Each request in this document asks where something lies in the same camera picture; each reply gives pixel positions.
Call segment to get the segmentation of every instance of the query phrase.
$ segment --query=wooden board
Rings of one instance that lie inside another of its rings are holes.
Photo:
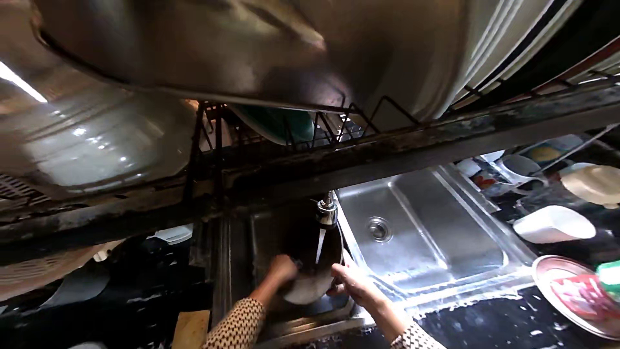
[[[172,349],[199,349],[209,326],[209,310],[180,312],[174,329]]]

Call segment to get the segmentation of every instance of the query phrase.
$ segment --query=metal rack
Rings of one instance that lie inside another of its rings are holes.
[[[399,109],[388,97],[381,103]],[[0,264],[606,127],[620,122],[620,79],[615,76],[593,81],[469,114],[452,112],[438,121],[412,122],[409,127],[388,132],[377,130],[373,124],[379,110],[375,107],[367,117],[351,104],[348,113],[342,113],[340,130],[315,124],[313,139],[304,144],[266,142],[242,125],[233,124],[236,140],[232,146],[223,147],[221,128],[222,120],[228,117],[226,106],[200,103],[192,155],[183,173],[132,188],[21,209],[20,219],[0,226]],[[348,120],[352,113],[367,120],[366,127],[353,128]],[[200,151],[198,143],[208,133],[203,117],[215,121],[216,135],[205,152]],[[321,114],[314,115],[317,124],[320,119]],[[68,205],[83,208],[56,213]]]
[[[373,124],[374,118],[377,116],[381,106],[385,103],[392,105],[398,112],[400,112],[413,127],[421,127],[422,123],[416,120],[411,114],[409,114],[403,107],[388,96],[382,96],[377,103],[377,106],[373,109],[370,118],[355,104],[351,103],[346,108],[343,114],[339,114],[340,125],[337,129],[332,129],[327,121],[327,114],[321,110],[310,110],[314,113],[312,140],[295,142],[293,132],[287,118],[283,118],[286,135],[286,145],[274,146],[268,143],[263,137],[256,135],[252,129],[248,126],[240,123],[235,123],[233,129],[236,133],[236,142],[233,142],[231,152],[242,154],[247,150],[250,145],[258,145],[257,150],[261,158],[267,156],[277,157],[279,155],[288,155],[291,153],[310,152],[312,150],[323,149],[336,149],[338,146],[355,144],[362,138],[372,135],[379,135],[381,132]],[[207,163],[205,170],[207,173],[213,175],[215,181],[214,194],[217,197],[218,205],[222,206],[224,202],[224,183],[223,183],[223,147],[222,147],[222,126],[221,120],[223,119],[223,112],[227,109],[225,103],[213,103],[201,101],[198,103],[196,111],[195,126],[192,135],[192,147],[190,158],[187,165],[187,175],[183,191],[183,200],[189,202],[193,198],[193,184],[198,177],[196,172],[199,171],[198,163],[202,157],[204,162]],[[366,125],[359,126],[351,121],[351,114],[360,116]],[[209,138],[209,131],[205,127],[206,124],[211,125],[211,122],[215,121],[215,144]],[[324,128],[320,126],[319,120],[322,121]],[[200,150],[200,142],[205,139],[209,149],[205,152]]]

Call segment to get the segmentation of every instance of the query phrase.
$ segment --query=person's left hand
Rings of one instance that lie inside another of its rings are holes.
[[[285,284],[297,277],[299,270],[287,255],[277,255],[272,259],[267,277],[273,278],[279,285]]]

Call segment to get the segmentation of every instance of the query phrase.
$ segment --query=running water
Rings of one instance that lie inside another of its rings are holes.
[[[325,239],[325,229],[319,231],[319,248],[316,250],[316,261],[314,264],[319,264],[319,257],[321,256],[321,250],[323,249],[323,239]]]

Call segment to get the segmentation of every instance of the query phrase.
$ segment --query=light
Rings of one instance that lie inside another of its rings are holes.
[[[73,130],[73,135],[78,136],[78,137],[83,135],[83,134],[85,134],[85,133],[86,133],[86,129],[83,129],[81,127],[78,128],[78,129]]]
[[[24,80],[22,80],[22,78],[17,76],[17,74],[13,73],[13,71],[10,70],[9,67],[2,62],[0,62],[0,78],[9,80],[10,82],[16,84],[17,87],[23,89],[27,94],[31,95],[39,102],[47,103],[47,99],[45,99],[45,97],[43,97],[40,93],[33,89],[31,85],[27,84]]]
[[[585,83],[591,83],[592,81],[598,81],[598,80],[602,80],[602,79],[603,78],[590,79],[590,80],[582,81],[582,82],[578,83],[578,85],[585,84]]]

